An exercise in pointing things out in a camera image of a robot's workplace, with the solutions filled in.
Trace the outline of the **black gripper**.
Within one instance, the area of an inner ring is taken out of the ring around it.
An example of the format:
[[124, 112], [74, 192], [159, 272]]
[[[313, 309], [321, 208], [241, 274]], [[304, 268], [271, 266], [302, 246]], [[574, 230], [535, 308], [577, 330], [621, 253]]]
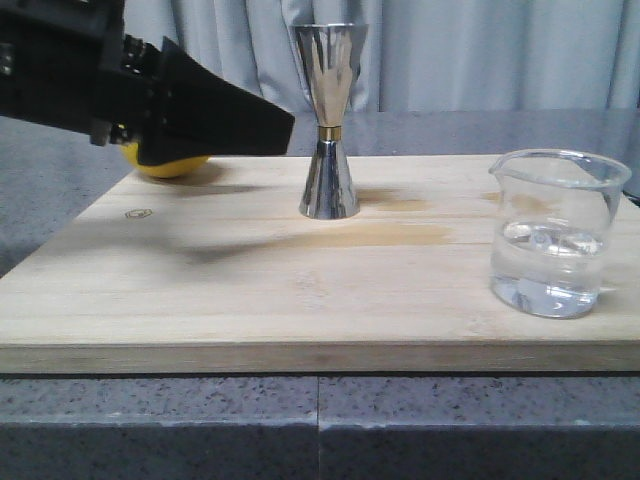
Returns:
[[144, 166], [287, 152], [291, 113], [216, 76], [169, 38], [159, 54], [125, 34], [123, 14], [121, 1], [2, 2], [2, 115], [99, 146], [138, 141]]

